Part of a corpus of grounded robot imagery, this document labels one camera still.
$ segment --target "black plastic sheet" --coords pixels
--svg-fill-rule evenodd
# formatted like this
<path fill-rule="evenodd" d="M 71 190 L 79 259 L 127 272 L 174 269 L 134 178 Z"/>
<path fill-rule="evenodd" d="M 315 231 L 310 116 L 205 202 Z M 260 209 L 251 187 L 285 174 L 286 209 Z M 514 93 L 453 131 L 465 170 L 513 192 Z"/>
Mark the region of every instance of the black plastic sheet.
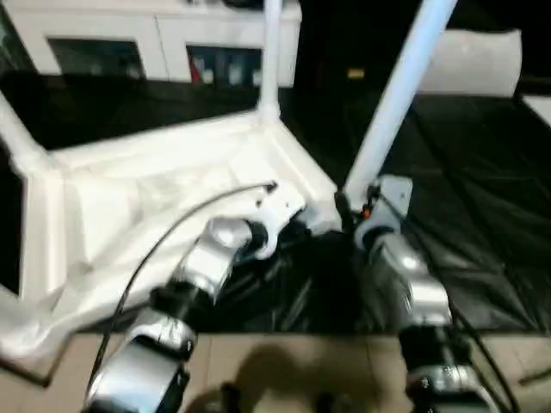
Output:
<path fill-rule="evenodd" d="M 257 99 L 249 89 L 78 77 L 7 77 L 1 86 L 48 149 L 253 108 Z M 378 97 L 283 90 L 282 118 L 342 185 Z M 385 163 L 385 173 L 414 182 L 406 236 L 423 239 L 450 297 L 478 329 L 551 329 L 550 145 L 547 126 L 521 102 L 424 96 Z M 0 185 L 1 277 L 16 290 L 22 184 L 6 157 Z M 236 268 L 205 330 L 385 332 L 384 302 L 370 290 L 364 260 L 345 234 L 287 234 L 271 259 Z"/>

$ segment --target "black cable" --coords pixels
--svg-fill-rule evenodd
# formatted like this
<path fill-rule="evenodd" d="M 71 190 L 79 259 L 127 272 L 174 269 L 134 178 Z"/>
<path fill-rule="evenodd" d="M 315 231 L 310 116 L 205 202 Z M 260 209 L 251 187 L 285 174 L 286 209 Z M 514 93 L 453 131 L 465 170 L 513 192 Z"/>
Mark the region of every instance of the black cable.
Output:
<path fill-rule="evenodd" d="M 221 194 L 217 194 L 213 196 L 212 198 L 209 198 L 208 200 L 204 200 L 200 204 L 197 204 L 196 206 L 189 209 L 184 215 L 182 215 L 179 219 L 176 220 L 174 224 L 170 226 L 170 228 L 161 236 L 161 238 L 152 246 L 152 248 L 149 250 L 149 252 L 144 256 L 144 258 L 139 262 L 138 267 L 134 270 L 132 273 L 132 276 L 130 277 L 130 280 L 128 280 L 127 286 L 125 287 L 121 298 L 119 299 L 119 302 L 116 306 L 115 312 L 113 313 L 113 316 L 111 317 L 111 323 L 109 324 L 109 327 L 105 330 L 103 333 L 103 339 L 102 343 L 100 344 L 99 349 L 97 350 L 96 360 L 94 361 L 94 366 L 92 367 L 92 371 L 90 373 L 90 379 L 88 381 L 88 387 L 87 387 L 87 393 L 90 389 L 90 386 L 92 382 L 94 381 L 94 378 L 102 366 L 103 357 L 105 356 L 105 351 L 107 349 L 107 346 L 109 344 L 109 340 L 111 338 L 111 334 L 113 330 L 116 327 L 117 321 L 119 317 L 122 314 L 122 311 L 124 309 L 124 304 L 127 302 L 128 294 L 130 293 L 130 290 L 132 288 L 133 283 L 138 278 L 139 272 L 142 270 L 142 268 L 147 264 L 147 262 L 150 260 L 153 254 L 157 252 L 158 248 L 161 246 L 161 244 L 166 240 L 166 238 L 169 237 L 169 235 L 174 232 L 174 230 L 180 226 L 180 224 L 187 219 L 189 219 L 191 216 L 198 213 L 201 209 L 208 207 L 209 205 L 213 204 L 214 202 L 218 200 L 222 200 L 224 198 L 227 198 L 228 196 L 232 196 L 235 194 L 240 194 L 242 192 L 250 191 L 252 189 L 257 188 L 267 188 L 268 191 L 273 190 L 277 184 L 275 182 L 266 182 L 266 183 L 258 183 L 255 185 L 249 185 L 246 187 L 241 188 L 235 188 L 229 191 L 225 191 Z"/>
<path fill-rule="evenodd" d="M 392 214 L 400 222 L 402 222 L 405 225 L 408 225 L 411 231 L 411 234 L 415 237 L 415 240 L 418 243 L 419 247 L 423 250 L 423 256 L 427 261 L 427 265 L 429 267 L 430 273 L 433 274 L 445 286 L 445 282 L 438 270 L 438 266 L 436 264 L 436 260 L 434 259 L 434 256 L 430 253 L 429 247 L 427 247 L 427 245 L 424 243 L 421 236 L 418 234 L 417 228 L 415 228 L 415 225 L 419 224 L 418 219 L 414 215 L 410 214 L 408 215 L 408 218 L 411 219 L 411 221 L 406 220 L 406 217 L 399 211 L 399 209 L 380 191 L 375 195 L 375 197 L 385 202 L 385 204 L 387 204 L 388 208 L 391 210 Z M 501 410 L 509 411 L 511 413 L 520 413 L 520 406 L 518 404 L 517 398 L 513 394 L 513 391 L 509 386 L 509 383 L 507 382 L 507 379 L 505 378 L 503 372 L 498 367 L 498 363 L 492 357 L 487 346 L 482 341 L 482 337 L 480 336 L 479 332 L 470 324 L 470 322 L 467 320 L 465 315 L 457 308 L 452 298 L 448 297 L 448 300 L 449 300 L 449 310 L 451 311 L 453 319 L 459 320 L 463 329 L 474 340 L 474 343 L 479 348 L 480 352 L 484 355 L 484 358 L 486 359 L 486 361 L 490 365 L 490 368 L 492 369 L 493 373 L 498 379 L 499 385 L 504 390 L 505 395 L 511 407 L 509 408 L 506 407 L 505 404 L 497 397 L 496 392 L 491 387 L 486 386 L 487 390 L 491 393 L 492 398 L 497 404 L 499 404 L 499 407 Z"/>

